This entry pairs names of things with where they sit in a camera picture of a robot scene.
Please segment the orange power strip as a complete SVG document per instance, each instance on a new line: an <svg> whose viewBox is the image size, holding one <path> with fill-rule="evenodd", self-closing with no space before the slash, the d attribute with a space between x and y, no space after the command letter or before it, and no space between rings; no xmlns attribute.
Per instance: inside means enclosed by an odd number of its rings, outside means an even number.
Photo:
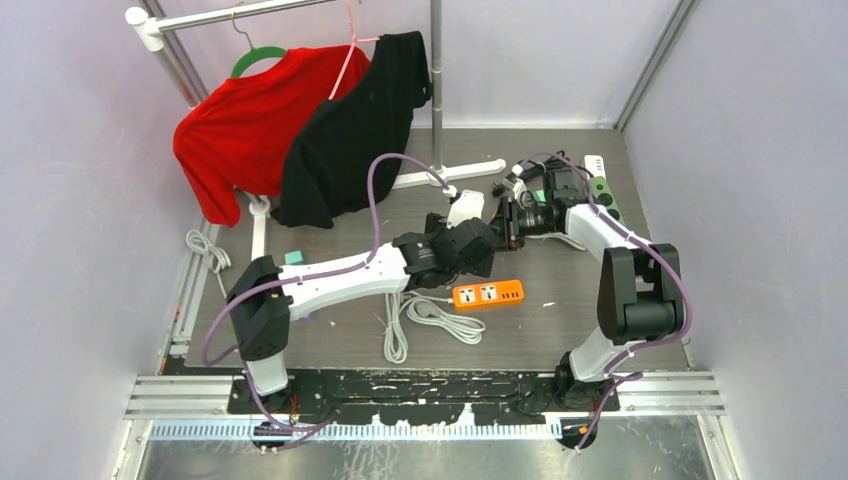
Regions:
<svg viewBox="0 0 848 480"><path fill-rule="evenodd" d="M516 305L524 298L523 285L517 279L464 285L452 291L452 302L458 311Z"/></svg>

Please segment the green power strip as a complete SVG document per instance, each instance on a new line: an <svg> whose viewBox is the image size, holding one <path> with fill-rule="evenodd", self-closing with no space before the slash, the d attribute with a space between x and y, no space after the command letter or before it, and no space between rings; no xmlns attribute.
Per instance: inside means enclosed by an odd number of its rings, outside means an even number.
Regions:
<svg viewBox="0 0 848 480"><path fill-rule="evenodd" d="M612 218L622 223L621 211L606 178L603 176L592 176L590 181L595 202L602 205Z"/></svg>

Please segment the white power strip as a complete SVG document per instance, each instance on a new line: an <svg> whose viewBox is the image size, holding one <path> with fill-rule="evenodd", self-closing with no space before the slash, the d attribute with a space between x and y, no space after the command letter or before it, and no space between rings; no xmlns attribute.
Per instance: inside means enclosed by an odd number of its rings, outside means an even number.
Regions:
<svg viewBox="0 0 848 480"><path fill-rule="evenodd" d="M585 155L583 158L583 167L592 177L606 177L606 168L604 159L600 155Z"/></svg>

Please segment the teal adapter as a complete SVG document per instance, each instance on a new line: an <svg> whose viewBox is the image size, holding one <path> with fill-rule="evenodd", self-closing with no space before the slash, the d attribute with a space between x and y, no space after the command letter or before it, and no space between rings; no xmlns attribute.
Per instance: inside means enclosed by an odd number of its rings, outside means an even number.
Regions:
<svg viewBox="0 0 848 480"><path fill-rule="evenodd" d="M293 250L284 255L284 261L286 265L303 265L305 258L301 250Z"/></svg>

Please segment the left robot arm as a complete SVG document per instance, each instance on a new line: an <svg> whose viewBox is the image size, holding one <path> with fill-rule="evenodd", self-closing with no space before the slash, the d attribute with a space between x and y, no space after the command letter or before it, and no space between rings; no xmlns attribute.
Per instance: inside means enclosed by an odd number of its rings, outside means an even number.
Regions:
<svg viewBox="0 0 848 480"><path fill-rule="evenodd" d="M284 351L290 324L312 312L365 296L434 289L460 275L487 278L500 237L479 218L455 226L428 219L374 252L283 268L271 256L253 260L227 296L236 345L252 381L252 398L269 413L292 397Z"/></svg>

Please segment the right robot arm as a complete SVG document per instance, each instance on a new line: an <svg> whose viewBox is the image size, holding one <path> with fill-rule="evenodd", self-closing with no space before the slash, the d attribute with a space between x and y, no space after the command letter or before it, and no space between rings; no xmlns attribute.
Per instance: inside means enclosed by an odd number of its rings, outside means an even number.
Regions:
<svg viewBox="0 0 848 480"><path fill-rule="evenodd" d="M597 328L556 369L555 396L567 410L582 409L594 385L606 381L634 348L679 333L686 320L678 282L679 255L628 230L605 180L580 169L542 173L542 196L526 187L516 166L497 182L499 204L491 226L504 250L530 237L558 236L600 262Z"/></svg>

